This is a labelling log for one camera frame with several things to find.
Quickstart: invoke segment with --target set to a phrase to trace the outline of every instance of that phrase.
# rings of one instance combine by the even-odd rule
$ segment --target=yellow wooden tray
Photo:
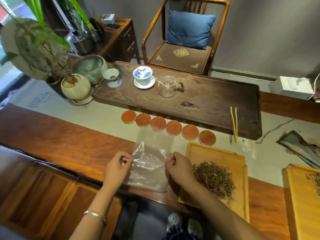
[[[290,237],[294,240],[320,239],[320,196],[310,173],[320,170],[289,164],[282,169]]]
[[[186,157],[190,159],[192,164],[196,165],[204,161],[212,161],[219,166],[229,167],[228,171],[232,173],[232,179],[236,187],[232,195],[234,200],[229,203],[229,207],[249,222],[248,168],[246,165],[246,158],[235,152],[194,142],[189,142]],[[183,189],[180,189],[178,201],[199,208]]]

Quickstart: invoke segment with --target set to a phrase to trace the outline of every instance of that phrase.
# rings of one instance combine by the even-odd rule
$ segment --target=person's left arm
[[[89,212],[95,212],[99,216],[84,215],[69,240],[98,240],[101,238],[105,227],[103,220],[133,161],[128,153],[118,152],[106,165],[103,186],[88,208]]]

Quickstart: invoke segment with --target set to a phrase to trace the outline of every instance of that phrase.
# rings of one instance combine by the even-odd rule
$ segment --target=pile of tea leaves
[[[317,195],[320,196],[320,173],[310,173],[309,176],[307,179],[311,179],[314,182]]]
[[[199,165],[193,165],[195,178],[208,190],[213,192],[219,199],[232,200],[232,193],[236,189],[232,173],[228,167],[221,167],[214,162],[206,161]]]

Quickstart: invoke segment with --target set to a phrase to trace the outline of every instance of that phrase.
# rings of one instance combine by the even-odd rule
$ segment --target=pillow
[[[166,42],[205,50],[214,20],[215,15],[169,10]]]

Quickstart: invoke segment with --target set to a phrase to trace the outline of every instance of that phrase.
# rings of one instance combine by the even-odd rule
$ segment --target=brown seat cushion
[[[202,74],[211,47],[206,50],[164,43],[151,60],[151,64],[180,71]]]

